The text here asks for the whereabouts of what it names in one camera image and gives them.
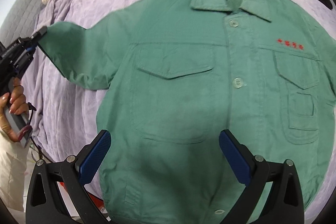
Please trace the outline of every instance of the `human hand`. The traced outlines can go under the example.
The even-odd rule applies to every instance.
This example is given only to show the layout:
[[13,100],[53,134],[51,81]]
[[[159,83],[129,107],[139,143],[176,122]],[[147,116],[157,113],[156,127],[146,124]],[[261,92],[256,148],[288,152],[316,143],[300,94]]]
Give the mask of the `human hand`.
[[24,88],[20,85],[20,79],[15,78],[13,81],[14,90],[11,94],[6,93],[0,97],[0,127],[8,135],[11,141],[18,142],[18,137],[16,133],[11,128],[5,113],[4,107],[7,104],[8,97],[10,95],[11,107],[9,112],[16,115],[21,115],[24,112],[28,112],[29,107],[26,103],[26,97],[24,96]]

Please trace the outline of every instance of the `bed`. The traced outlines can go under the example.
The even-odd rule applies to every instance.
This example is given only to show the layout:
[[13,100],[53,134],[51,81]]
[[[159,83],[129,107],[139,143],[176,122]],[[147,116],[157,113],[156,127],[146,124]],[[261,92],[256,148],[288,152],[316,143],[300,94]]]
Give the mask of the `bed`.
[[[137,0],[50,0],[38,14],[35,30],[59,21],[74,22],[90,28],[109,12],[126,7]],[[317,0],[292,0],[303,7],[334,38],[336,11]],[[35,61],[26,72],[23,83],[27,99],[37,108],[33,118],[33,138],[54,161],[76,155],[96,136],[95,116],[105,90],[84,90],[61,76],[54,65],[36,52]],[[324,183],[305,212],[311,223],[327,203],[336,185],[336,146],[332,153]],[[98,174],[86,189],[101,198]]]

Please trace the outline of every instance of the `blue gripper pad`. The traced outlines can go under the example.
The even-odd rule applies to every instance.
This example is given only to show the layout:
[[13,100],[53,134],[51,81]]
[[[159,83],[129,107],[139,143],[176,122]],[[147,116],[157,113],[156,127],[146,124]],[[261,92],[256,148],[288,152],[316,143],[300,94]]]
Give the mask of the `blue gripper pad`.
[[93,180],[110,146],[111,135],[106,131],[79,168],[78,179],[82,186],[89,184]]
[[225,131],[219,135],[219,146],[237,180],[247,187],[251,182],[250,167]]

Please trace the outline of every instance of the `pocket flap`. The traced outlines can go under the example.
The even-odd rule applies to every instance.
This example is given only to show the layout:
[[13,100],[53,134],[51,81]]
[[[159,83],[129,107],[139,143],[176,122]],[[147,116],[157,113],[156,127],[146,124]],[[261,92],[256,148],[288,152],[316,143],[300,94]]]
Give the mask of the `pocket flap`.
[[137,68],[165,79],[205,72],[214,68],[211,46],[145,44],[139,47],[136,58]]
[[318,60],[285,52],[274,52],[279,76],[301,89],[311,88],[319,83]]

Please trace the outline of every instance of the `chest pocket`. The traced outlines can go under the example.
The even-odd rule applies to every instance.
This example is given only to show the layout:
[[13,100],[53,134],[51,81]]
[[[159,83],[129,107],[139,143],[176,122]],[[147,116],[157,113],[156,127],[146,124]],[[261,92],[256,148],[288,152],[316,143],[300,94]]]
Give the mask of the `chest pocket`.
[[147,44],[136,47],[132,122],[143,138],[197,143],[213,122],[212,46]]
[[319,136],[317,87],[319,60],[274,52],[281,96],[281,120],[286,139],[311,143]]

